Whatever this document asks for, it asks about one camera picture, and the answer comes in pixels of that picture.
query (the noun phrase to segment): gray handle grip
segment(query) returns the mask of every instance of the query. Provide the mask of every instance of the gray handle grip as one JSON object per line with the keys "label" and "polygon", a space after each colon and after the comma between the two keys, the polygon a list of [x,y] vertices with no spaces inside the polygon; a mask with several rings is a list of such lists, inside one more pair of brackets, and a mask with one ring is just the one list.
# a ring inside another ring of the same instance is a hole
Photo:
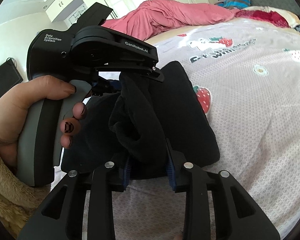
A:
{"label": "gray handle grip", "polygon": [[17,178],[31,187],[41,187],[54,181],[54,167],[60,165],[62,120],[72,117],[72,108],[82,102],[91,85],[81,80],[71,80],[76,93],[64,100],[43,99],[28,111],[18,140]]}

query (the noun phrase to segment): striped cloth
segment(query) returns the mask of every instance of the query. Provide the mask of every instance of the striped cloth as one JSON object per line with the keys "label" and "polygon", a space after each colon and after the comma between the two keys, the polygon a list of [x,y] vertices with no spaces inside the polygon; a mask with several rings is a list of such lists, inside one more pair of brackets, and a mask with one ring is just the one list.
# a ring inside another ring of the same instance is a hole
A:
{"label": "striped cloth", "polygon": [[216,5],[225,7],[227,9],[233,9],[233,8],[243,9],[250,6],[250,4],[251,4],[251,0],[222,0],[216,3]]}

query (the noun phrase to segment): tan fleece sleeve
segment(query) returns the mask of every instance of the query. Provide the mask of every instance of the tan fleece sleeve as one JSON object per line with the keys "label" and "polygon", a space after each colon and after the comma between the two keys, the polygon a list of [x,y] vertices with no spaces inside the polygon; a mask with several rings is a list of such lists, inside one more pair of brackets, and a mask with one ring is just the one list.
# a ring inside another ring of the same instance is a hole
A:
{"label": "tan fleece sleeve", "polygon": [[13,237],[49,192],[50,185],[33,188],[19,181],[0,158],[0,221]]}

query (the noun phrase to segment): strawberry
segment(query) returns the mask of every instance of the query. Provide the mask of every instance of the strawberry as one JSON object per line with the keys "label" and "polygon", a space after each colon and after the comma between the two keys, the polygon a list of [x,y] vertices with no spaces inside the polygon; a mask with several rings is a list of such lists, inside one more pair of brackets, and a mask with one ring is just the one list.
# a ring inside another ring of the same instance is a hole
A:
{"label": "strawberry", "polygon": [[222,38],[221,40],[219,40],[219,43],[225,44],[226,47],[230,47],[233,44],[233,41],[232,39]]}
{"label": "strawberry", "polygon": [[211,95],[209,90],[207,90],[206,88],[200,88],[198,86],[195,86],[193,90],[197,94],[198,101],[204,113],[207,114],[211,104]]}

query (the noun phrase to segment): bed sheet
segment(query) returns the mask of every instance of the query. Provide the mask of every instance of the bed sheet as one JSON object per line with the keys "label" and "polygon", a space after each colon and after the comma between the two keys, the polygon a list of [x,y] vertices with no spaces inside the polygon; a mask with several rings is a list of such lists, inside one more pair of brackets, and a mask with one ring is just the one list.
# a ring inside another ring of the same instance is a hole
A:
{"label": "bed sheet", "polygon": [[[178,60],[194,88],[209,91],[207,119],[220,161],[203,169],[231,172],[283,239],[300,218],[300,35],[236,19],[148,42],[157,47],[159,68]],[[113,194],[113,207],[118,240],[173,239],[183,229],[185,194],[174,194],[167,178],[132,181]]]}

